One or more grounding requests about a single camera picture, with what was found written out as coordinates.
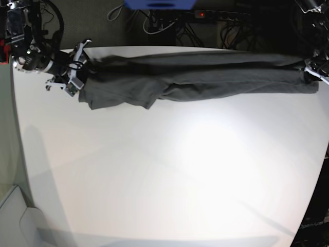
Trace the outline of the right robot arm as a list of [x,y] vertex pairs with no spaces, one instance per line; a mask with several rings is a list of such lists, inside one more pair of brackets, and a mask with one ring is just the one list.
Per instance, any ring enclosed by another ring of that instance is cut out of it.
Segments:
[[[50,39],[46,38],[42,4],[59,23]],[[63,17],[52,1],[1,1],[1,62],[12,60],[18,70],[51,74],[62,86],[73,84],[80,89],[89,74],[90,60],[84,47],[91,40],[66,53],[60,50],[63,34]]]

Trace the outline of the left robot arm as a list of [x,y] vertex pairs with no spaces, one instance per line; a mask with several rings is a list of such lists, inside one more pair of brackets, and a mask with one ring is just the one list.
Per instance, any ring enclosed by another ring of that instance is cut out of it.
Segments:
[[306,56],[305,70],[328,78],[328,1],[294,1],[291,25]]

